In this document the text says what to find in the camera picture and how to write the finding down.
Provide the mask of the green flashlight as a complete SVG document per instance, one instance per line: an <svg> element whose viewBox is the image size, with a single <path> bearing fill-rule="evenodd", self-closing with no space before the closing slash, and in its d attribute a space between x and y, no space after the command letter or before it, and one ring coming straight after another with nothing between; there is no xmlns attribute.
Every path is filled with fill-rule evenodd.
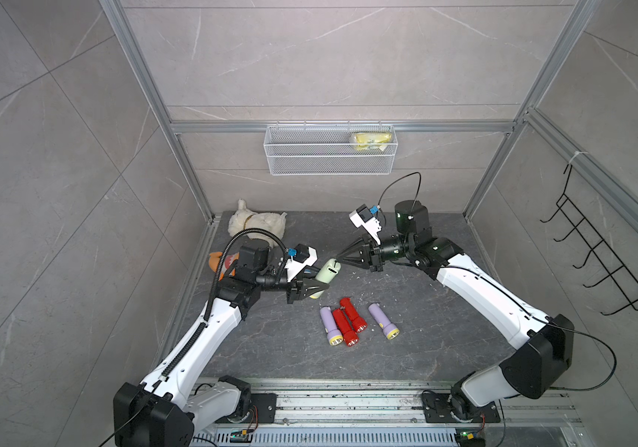
<svg viewBox="0 0 638 447"><path fill-rule="evenodd" d="M322 281L323 283L326 283L329 285L333 281L333 279L335 279L335 277L339 275L340 270L341 270L341 263L336 258L331 258L324 264L324 266L321 268L321 271L316 276L316 278L312 280ZM315 295L311 299L318 299L321 296L322 294Z"/></svg>

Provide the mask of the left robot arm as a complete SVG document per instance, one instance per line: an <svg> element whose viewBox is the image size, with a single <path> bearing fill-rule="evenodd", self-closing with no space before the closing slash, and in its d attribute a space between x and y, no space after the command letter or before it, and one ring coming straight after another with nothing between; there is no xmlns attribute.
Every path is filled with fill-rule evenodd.
<svg viewBox="0 0 638 447"><path fill-rule="evenodd" d="M272 232L250 228L235 257L226 247L218 259L208 300L178 344L139 384L125 383L113 399L117 446L188 446L194 435L220 419L255 424L251 387L222 376L209 387L197 380L216 350L244 320L263 292L285 292L288 303L327 289L318 281L313 247L288 248Z"/></svg>

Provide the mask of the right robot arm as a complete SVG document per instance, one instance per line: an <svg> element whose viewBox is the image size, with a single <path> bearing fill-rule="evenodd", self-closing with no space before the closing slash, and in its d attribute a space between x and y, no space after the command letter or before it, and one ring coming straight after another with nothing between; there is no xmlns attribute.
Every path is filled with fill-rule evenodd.
<svg viewBox="0 0 638 447"><path fill-rule="evenodd" d="M400 259L456 292L485 317L514 349L512 356L460 379L445 400L458 422L468 423L497 400L531 400L557 388L572 365L579 332L567 317L549 316L510 292L484 272L455 242L432 232L429 212L417 199L396 204L396 231L382 236L381 208L365 205L350 221L365 234L337 255L347 266L380 272Z"/></svg>

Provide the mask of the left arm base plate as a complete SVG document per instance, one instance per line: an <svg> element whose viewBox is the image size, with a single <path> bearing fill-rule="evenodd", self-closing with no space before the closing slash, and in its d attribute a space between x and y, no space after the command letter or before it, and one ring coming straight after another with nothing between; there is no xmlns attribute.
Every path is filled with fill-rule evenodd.
<svg viewBox="0 0 638 447"><path fill-rule="evenodd" d="M275 393L252 393L251 398L244 403L240 401L239 410L230 416L218 419L218 423L229 424L273 424L277 412L278 395Z"/></svg>

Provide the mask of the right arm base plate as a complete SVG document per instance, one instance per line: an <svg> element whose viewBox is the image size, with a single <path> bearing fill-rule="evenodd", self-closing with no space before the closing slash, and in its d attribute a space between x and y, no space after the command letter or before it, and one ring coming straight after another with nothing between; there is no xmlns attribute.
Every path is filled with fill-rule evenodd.
<svg viewBox="0 0 638 447"><path fill-rule="evenodd" d="M499 423L502 421L497 404L476 407L469 400L448 392L425 390L420 393L421 406L427 423L463 424Z"/></svg>

